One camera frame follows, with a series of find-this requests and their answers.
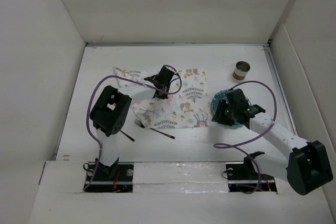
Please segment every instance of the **small can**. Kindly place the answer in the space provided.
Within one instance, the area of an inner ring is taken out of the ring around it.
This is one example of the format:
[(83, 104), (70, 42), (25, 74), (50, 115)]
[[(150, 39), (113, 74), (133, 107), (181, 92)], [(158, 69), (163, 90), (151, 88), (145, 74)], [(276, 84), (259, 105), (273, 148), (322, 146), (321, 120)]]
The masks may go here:
[(251, 67), (249, 63), (245, 61), (239, 61), (236, 64), (235, 70), (233, 71), (233, 77), (237, 80), (243, 80), (250, 69)]

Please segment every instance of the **fork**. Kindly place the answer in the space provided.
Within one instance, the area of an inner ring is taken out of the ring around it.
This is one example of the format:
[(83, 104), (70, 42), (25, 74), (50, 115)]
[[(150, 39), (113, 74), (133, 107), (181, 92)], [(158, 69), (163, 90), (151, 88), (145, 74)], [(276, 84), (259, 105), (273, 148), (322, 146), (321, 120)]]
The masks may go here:
[(126, 137), (128, 137), (132, 142), (134, 142), (134, 138), (132, 138), (131, 136), (128, 136), (125, 132), (120, 131), (122, 134), (124, 134)]
[[(141, 122), (140, 120), (138, 120), (138, 119), (135, 119), (134, 123), (135, 123), (137, 126), (139, 126), (139, 127), (145, 128), (145, 125), (143, 125), (142, 122)], [(165, 136), (167, 136), (167, 137), (170, 137), (170, 138), (172, 138), (172, 139), (175, 139), (175, 136), (171, 136), (171, 135), (166, 134), (166, 133), (163, 133), (163, 132), (161, 132), (161, 131), (157, 131), (156, 129), (152, 129), (152, 128), (150, 128), (150, 129), (151, 129), (151, 130), (154, 130), (154, 131), (156, 131), (156, 132), (159, 132), (159, 133), (161, 133), (162, 135), (165, 135)]]

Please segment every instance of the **napkin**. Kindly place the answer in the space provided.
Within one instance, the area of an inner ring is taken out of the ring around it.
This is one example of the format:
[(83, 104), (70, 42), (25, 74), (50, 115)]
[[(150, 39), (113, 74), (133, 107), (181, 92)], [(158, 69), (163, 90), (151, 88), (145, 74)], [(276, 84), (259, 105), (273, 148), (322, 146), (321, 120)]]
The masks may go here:
[[(146, 99), (131, 108), (145, 127), (153, 129), (178, 129), (207, 127), (211, 121), (211, 98), (208, 95), (206, 74), (203, 69), (178, 70), (182, 78), (179, 93), (168, 95), (167, 99)], [(114, 68), (114, 74), (143, 82), (143, 79), (158, 74), (158, 71), (121, 70)], [(136, 85), (118, 79), (120, 87)], [(180, 80), (171, 83), (170, 92), (178, 90)]]

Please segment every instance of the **white panel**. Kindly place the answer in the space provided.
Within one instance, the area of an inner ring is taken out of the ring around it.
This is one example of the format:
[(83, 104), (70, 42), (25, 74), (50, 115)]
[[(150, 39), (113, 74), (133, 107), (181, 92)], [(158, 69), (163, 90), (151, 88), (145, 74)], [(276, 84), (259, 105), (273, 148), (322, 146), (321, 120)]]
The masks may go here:
[(43, 165), (43, 161), (0, 163), (1, 224), (28, 223)]
[(321, 189), (306, 196), (95, 194), (82, 192), (84, 178), (81, 162), (48, 162), (29, 223), (333, 223)]
[(336, 148), (336, 0), (296, 0), (285, 27)]
[(63, 0), (85, 41), (267, 42), (288, 0)]
[(61, 0), (0, 0), (0, 160), (52, 158), (83, 40)]
[[(288, 13), (288, 34), (280, 28), (272, 49), (298, 132), (327, 146), (335, 176), (336, 0), (296, 0)], [(336, 220), (335, 188), (335, 180), (324, 187)]]
[[(279, 27), (271, 48), (298, 134), (310, 141), (319, 140), (326, 146), (335, 176), (335, 151), (309, 86), (307, 72), (303, 70), (284, 25)], [(325, 195), (334, 216), (336, 213), (335, 187), (335, 179), (324, 186)]]

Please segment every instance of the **metal fork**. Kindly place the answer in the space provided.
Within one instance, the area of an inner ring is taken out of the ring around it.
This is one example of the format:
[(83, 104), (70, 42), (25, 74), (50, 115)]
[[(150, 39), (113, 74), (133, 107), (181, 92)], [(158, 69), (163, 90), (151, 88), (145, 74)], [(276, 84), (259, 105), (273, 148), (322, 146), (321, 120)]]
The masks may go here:
[[(145, 125), (143, 125), (142, 122), (141, 122), (140, 120), (138, 120), (138, 119), (135, 119), (134, 123), (135, 123), (137, 126), (139, 126), (139, 127), (145, 128)], [(162, 135), (165, 135), (165, 136), (167, 136), (167, 137), (170, 137), (170, 138), (172, 138), (172, 139), (175, 139), (175, 136), (171, 136), (171, 135), (166, 134), (166, 133), (163, 133), (163, 132), (161, 132), (161, 131), (157, 131), (156, 129), (152, 129), (152, 128), (150, 128), (150, 129), (153, 130), (153, 131), (159, 132), (159, 133), (161, 133)]]

